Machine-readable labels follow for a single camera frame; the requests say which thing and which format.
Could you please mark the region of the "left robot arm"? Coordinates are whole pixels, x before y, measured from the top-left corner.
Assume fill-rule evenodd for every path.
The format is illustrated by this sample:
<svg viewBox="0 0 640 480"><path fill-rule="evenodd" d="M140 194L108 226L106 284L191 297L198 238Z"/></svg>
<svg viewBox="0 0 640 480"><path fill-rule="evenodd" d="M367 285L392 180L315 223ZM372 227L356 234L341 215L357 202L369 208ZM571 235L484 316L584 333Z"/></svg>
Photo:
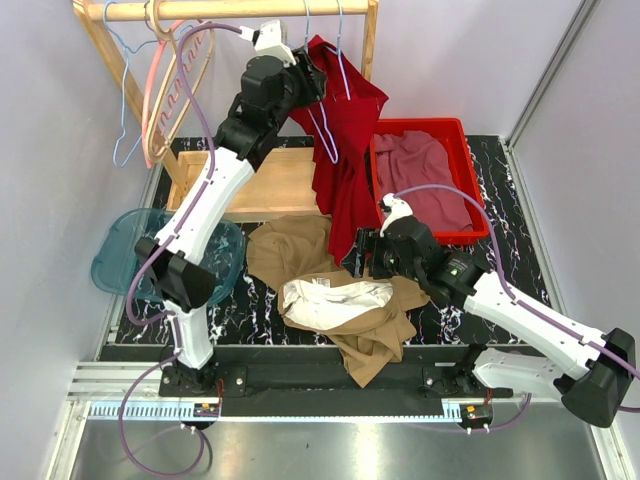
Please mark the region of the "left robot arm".
<svg viewBox="0 0 640 480"><path fill-rule="evenodd" d="M135 245L139 273L151 281L171 324L174 353L164 362L169 378L193 395L206 395L216 386L207 328L216 277L200 265L209 239L274 149L290 113L320 102L326 82L303 48L290 59L275 54L251 59L227 118L209 141L213 150L207 165L170 221L155 237L142 237Z"/></svg>

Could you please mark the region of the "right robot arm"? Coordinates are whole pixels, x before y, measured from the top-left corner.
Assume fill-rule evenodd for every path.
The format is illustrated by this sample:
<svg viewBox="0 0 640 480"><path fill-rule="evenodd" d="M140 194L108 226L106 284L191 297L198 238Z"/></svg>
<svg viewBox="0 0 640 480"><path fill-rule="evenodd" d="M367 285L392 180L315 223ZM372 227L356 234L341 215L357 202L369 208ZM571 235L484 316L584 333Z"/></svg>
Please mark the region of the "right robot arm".
<svg viewBox="0 0 640 480"><path fill-rule="evenodd" d="M489 263L441 246L430 229L409 215L384 229L361 228L353 274L375 279L403 277L435 304L486 319L536 350L527 356L474 346L454 371L466 396L484 389L511 389L558 400L574 416L608 428L638 375L635 339L572 320L502 280Z"/></svg>

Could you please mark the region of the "red pleated skirt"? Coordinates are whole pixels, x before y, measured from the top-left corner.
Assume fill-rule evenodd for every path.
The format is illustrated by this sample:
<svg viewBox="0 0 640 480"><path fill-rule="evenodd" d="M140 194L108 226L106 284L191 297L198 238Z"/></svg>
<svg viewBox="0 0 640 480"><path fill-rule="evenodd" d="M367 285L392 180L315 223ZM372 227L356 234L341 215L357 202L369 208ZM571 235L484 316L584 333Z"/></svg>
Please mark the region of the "red pleated skirt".
<svg viewBox="0 0 640 480"><path fill-rule="evenodd" d="M313 63L328 76L326 96L321 102L337 145L339 162L332 164L329 160L307 113L310 109L322 123L320 102L294 110L289 118L314 139L312 190L320 212L332 220L328 252L342 266L353 249L358 229L381 225L367 181L365 154L388 96L344 57L352 97L348 101L335 50L336 46L319 35L309 43Z"/></svg>

